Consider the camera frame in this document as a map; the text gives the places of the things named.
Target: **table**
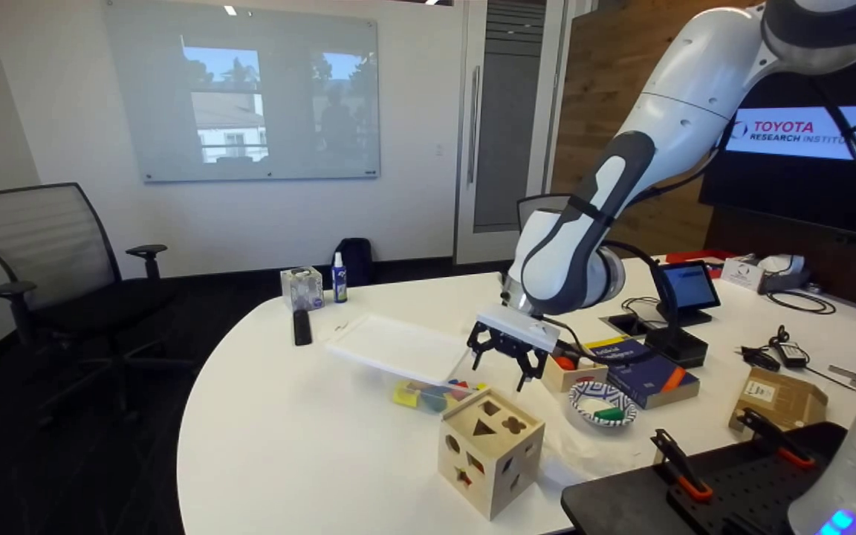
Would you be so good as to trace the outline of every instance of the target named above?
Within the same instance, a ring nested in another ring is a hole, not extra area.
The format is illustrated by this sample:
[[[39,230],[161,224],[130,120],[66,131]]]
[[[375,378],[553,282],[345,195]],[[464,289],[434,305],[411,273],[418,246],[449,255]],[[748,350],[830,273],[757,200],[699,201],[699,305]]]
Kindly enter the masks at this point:
[[[638,261],[628,261],[622,296],[654,293]],[[518,365],[486,353],[472,371],[467,353],[457,378],[485,381],[525,414],[547,423],[540,482],[494,519],[482,516],[436,476],[439,418],[390,402],[391,378],[323,350],[323,343],[362,311],[390,314],[467,338],[472,317],[500,304],[500,276],[446,276],[351,289],[351,301],[311,311],[314,345],[292,345],[292,311],[266,301],[240,317],[198,371],[179,430],[179,506],[188,535],[308,535],[308,533],[553,533],[571,525],[559,491],[654,460],[648,436],[669,429],[689,451],[738,442],[729,414],[748,375],[738,348],[764,345],[779,323],[812,353],[818,369],[856,369],[856,310],[803,314],[748,289],[715,282],[712,322],[689,326],[706,359],[699,399],[638,411],[622,435],[576,429],[537,381],[518,386]],[[614,329],[602,304],[561,314],[583,338]],[[830,418],[849,426],[856,392],[815,375],[830,395]]]

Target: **door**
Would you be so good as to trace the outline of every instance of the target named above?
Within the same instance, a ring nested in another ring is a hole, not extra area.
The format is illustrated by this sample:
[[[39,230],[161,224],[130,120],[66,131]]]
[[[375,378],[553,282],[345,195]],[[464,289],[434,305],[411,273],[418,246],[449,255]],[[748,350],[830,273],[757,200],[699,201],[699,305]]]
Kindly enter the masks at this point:
[[[503,261],[518,200],[544,192],[568,51],[568,0],[470,0],[454,261]]]

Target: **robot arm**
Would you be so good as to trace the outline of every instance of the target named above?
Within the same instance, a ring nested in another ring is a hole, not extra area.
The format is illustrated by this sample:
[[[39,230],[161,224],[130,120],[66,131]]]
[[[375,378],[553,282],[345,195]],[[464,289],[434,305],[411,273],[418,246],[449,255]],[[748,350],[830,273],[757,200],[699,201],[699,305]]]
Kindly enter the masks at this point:
[[[561,212],[534,212],[510,280],[537,311],[608,301],[622,264],[599,244],[642,189],[699,166],[748,88],[772,72],[822,75],[856,62],[856,0],[775,0],[767,10],[706,10],[669,45],[628,123]]]

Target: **wooden shape sorter cube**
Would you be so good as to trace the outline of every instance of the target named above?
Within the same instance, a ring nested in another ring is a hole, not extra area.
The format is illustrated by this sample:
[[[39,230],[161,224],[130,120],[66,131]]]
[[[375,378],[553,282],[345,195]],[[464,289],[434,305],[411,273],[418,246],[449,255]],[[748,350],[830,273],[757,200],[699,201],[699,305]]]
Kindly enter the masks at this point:
[[[475,392],[443,417],[436,466],[494,516],[537,479],[544,426],[495,392]]]

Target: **chair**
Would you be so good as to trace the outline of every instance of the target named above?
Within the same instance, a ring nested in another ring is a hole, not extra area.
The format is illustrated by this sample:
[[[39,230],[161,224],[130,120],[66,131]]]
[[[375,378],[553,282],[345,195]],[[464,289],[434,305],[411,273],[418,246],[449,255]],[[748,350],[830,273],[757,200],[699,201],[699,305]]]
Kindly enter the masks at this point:
[[[110,356],[76,359],[90,375],[52,392],[39,411],[42,423],[82,386],[103,375],[115,378],[115,403],[134,418],[128,375],[143,365],[179,365],[183,359],[137,359],[149,345],[122,348],[122,334],[162,311],[171,289],[161,282],[161,244],[128,250],[145,261],[145,280],[122,280],[106,233],[79,189],[79,183],[39,183],[0,189],[0,268],[9,282],[0,301],[9,301],[18,338],[26,348],[57,343],[76,348],[87,338],[103,338]]]

